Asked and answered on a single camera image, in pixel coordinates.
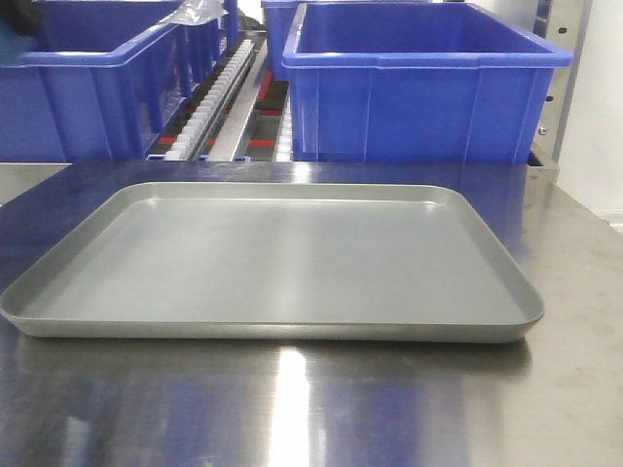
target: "white wall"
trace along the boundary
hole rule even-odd
[[[248,17],[264,22],[260,0],[238,0],[238,8],[240,8]]]
[[[593,211],[623,210],[623,2],[593,0],[558,185]]]

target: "blue bin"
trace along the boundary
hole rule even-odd
[[[36,49],[0,69],[0,161],[143,158],[191,94],[175,3],[39,3]]]
[[[283,51],[294,158],[526,163],[571,58],[470,4],[302,4]]]
[[[278,81],[288,80],[288,72],[281,64],[281,54],[283,53],[285,41],[288,38],[288,32],[292,25],[294,13],[297,7],[304,1],[305,0],[262,0],[262,8],[264,9],[264,19],[268,33],[270,65],[273,70],[273,76]],[[429,2],[430,0],[410,1]]]

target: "metal rail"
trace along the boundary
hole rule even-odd
[[[246,149],[254,117],[255,102],[266,76],[268,47],[262,44],[236,101],[208,154],[209,161],[232,161]]]
[[[218,124],[219,116],[242,81],[252,56],[253,42],[248,39],[242,41],[191,119],[182,128],[177,141],[166,152],[166,161],[195,161],[200,157]]]

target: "stainless steel table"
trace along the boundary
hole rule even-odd
[[[1,321],[1,466],[622,465],[623,236],[538,169],[76,164],[0,209],[1,288],[145,180],[455,188],[545,317],[508,345],[37,340]]]

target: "metal tray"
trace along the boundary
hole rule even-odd
[[[458,193],[146,183],[0,298],[40,337],[507,342],[542,302]]]

